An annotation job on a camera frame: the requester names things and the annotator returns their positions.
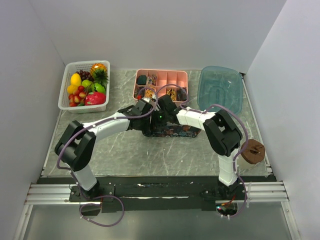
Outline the dark floral patterned necktie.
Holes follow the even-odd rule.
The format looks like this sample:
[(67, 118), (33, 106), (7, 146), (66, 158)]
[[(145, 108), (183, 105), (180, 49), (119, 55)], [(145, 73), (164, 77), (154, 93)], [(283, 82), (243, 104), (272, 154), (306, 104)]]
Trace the dark floral patterned necktie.
[(202, 130), (189, 125), (167, 125), (161, 127), (152, 127), (149, 131), (143, 132), (145, 137), (158, 138), (195, 138)]

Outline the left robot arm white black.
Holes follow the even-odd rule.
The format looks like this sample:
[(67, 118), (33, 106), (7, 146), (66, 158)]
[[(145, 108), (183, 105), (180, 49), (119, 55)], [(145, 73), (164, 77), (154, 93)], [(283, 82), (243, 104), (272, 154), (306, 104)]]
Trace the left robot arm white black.
[(146, 131), (152, 108), (152, 104), (142, 99), (107, 118), (89, 123), (74, 120), (67, 126), (54, 149), (58, 156), (56, 165), (62, 169), (60, 162), (67, 164), (65, 169), (70, 171), (86, 200), (93, 201), (100, 195), (100, 183), (89, 166), (95, 143), (128, 130)]

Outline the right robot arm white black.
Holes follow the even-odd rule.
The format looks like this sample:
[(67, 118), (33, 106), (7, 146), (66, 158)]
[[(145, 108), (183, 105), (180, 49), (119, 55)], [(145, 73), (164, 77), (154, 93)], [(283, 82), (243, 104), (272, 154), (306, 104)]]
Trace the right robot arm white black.
[(223, 107), (217, 112), (209, 112), (183, 105), (176, 106), (168, 95), (163, 95), (151, 114), (151, 125), (161, 128), (167, 123), (189, 126), (205, 132), (211, 148), (218, 155), (217, 192), (226, 200), (234, 196), (239, 186), (237, 154), (243, 135), (231, 114)]

